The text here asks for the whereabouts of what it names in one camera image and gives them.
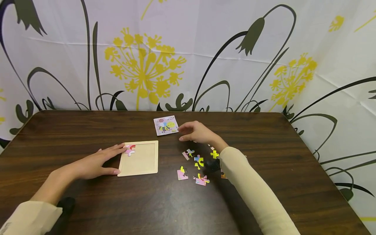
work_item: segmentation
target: right hand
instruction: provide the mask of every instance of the right hand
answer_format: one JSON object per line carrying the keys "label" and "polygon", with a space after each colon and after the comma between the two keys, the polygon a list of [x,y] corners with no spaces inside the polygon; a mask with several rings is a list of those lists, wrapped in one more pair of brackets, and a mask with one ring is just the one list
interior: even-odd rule
{"label": "right hand", "polygon": [[192,140],[202,144],[213,145],[221,138],[199,121],[186,122],[178,128],[178,131],[183,135],[179,138],[180,141]]}

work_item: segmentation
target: white fabric backdrop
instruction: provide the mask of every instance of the white fabric backdrop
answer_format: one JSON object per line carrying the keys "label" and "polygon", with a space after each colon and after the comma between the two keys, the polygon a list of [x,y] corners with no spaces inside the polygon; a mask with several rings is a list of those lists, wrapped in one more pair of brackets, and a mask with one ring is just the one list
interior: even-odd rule
{"label": "white fabric backdrop", "polygon": [[[0,7],[4,45],[0,50],[2,146],[31,116],[31,107],[34,113],[38,106],[282,112],[286,105],[290,108],[294,104],[288,114],[296,115],[327,93],[376,74],[376,3],[371,0],[25,2],[34,5],[35,11],[23,10],[19,0],[14,4],[4,0]],[[280,4],[286,6],[267,14]],[[261,29],[259,18],[263,17],[264,27],[259,38],[253,38],[257,41],[252,49],[252,36]],[[254,22],[257,23],[247,34]],[[198,90],[212,59],[235,35],[239,37],[217,56]],[[241,43],[245,50],[236,49]],[[368,92],[375,87],[376,83],[370,81],[344,89],[301,115],[321,113],[337,120],[333,134],[318,151],[321,163],[374,151],[369,126],[375,122],[375,102],[369,99],[373,95]],[[312,116],[293,122],[293,126],[315,152],[327,138],[333,122]],[[372,155],[366,155],[323,167],[346,169],[370,160]],[[372,194],[376,186],[369,177],[374,169],[375,165],[368,164],[350,171],[354,183],[371,193],[351,188],[350,204],[376,234],[376,210],[370,206],[375,202]],[[335,183],[351,183],[345,173],[335,174],[332,179]]]}

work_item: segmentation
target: beige sleeve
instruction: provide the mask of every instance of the beige sleeve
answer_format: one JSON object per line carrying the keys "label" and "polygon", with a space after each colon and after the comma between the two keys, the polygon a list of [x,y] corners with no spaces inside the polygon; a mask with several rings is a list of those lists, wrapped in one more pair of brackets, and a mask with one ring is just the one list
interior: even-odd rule
{"label": "beige sleeve", "polygon": [[56,223],[62,208],[46,202],[21,203],[0,229],[0,235],[42,235]]}
{"label": "beige sleeve", "polygon": [[219,158],[221,169],[251,210],[264,235],[300,234],[276,195],[238,149],[227,147]]}

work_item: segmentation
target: cartoon bee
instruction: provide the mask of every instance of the cartoon bee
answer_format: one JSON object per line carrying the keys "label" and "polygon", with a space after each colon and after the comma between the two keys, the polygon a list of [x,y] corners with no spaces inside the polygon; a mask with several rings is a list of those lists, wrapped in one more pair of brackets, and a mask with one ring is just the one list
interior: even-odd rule
{"label": "cartoon bee", "polygon": [[166,131],[171,130],[173,127],[175,127],[174,122],[161,123],[159,125],[159,130],[161,130],[162,133],[165,133]]}

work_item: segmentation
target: puzzle piece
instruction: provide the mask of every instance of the puzzle piece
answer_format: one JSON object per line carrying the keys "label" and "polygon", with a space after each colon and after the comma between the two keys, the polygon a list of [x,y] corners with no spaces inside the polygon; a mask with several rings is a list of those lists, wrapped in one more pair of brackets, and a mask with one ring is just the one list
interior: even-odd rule
{"label": "puzzle piece", "polygon": [[188,155],[193,158],[192,153],[194,153],[194,150],[187,149]]}
{"label": "puzzle piece", "polygon": [[216,150],[213,150],[213,152],[210,153],[210,155],[212,155],[214,159],[217,159],[217,157],[219,156],[219,154],[217,154]]}
{"label": "puzzle piece", "polygon": [[127,147],[128,149],[124,153],[128,154],[128,157],[130,157],[132,153],[136,152],[135,145],[126,145],[125,147]]}
{"label": "puzzle piece", "polygon": [[206,183],[210,183],[210,180],[207,179],[207,176],[201,177],[200,173],[197,174],[198,177],[193,177],[196,180],[196,184],[206,186]]}
{"label": "puzzle piece", "polygon": [[200,155],[197,155],[197,157],[194,157],[193,159],[196,161],[196,163],[194,164],[194,166],[197,167],[197,169],[200,170],[201,169],[200,166],[201,167],[204,166],[204,163],[203,163],[204,158],[200,158]]}
{"label": "puzzle piece", "polygon": [[223,170],[221,169],[221,179],[227,179],[226,174],[223,173]]}
{"label": "puzzle piece", "polygon": [[188,154],[187,154],[187,153],[182,152],[182,155],[185,157],[185,159],[187,159],[187,161],[189,160],[189,157],[188,157]]}
{"label": "puzzle piece", "polygon": [[177,179],[178,180],[188,179],[187,169],[184,169],[183,166],[180,167],[180,170],[177,170]]}
{"label": "puzzle piece", "polygon": [[182,152],[182,155],[185,157],[185,159],[187,159],[187,161],[189,160],[189,157],[193,158],[193,155],[192,153],[194,153],[194,150],[190,150],[190,149],[187,149],[186,151]]}

